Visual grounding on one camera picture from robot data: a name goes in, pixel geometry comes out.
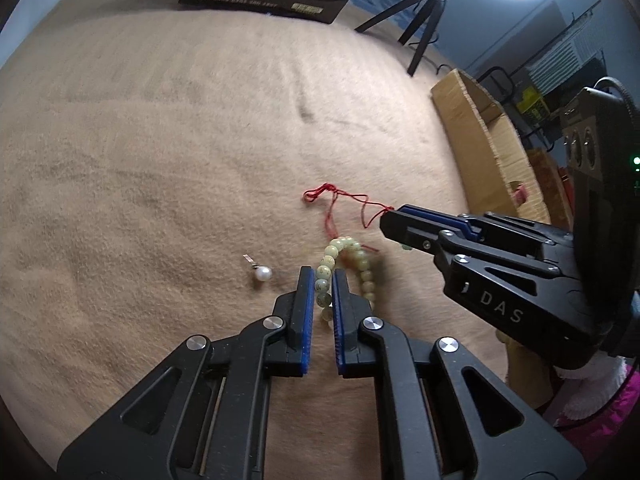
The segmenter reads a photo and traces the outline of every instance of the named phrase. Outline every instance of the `beige blanket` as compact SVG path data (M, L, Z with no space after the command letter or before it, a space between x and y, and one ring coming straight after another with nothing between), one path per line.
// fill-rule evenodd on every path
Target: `beige blanket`
M0 394L52 465L187 336L237 333L317 265L327 201L305 189L465 210L433 69L409 78L395 27L176 1L63 0L0 71ZM504 373L431 258L358 215L338 201L342 234L381 250L378 313ZM274 278L254 288L244 253ZM272 399L267 478L379 476L372 384L337 376L318 312L309 375Z

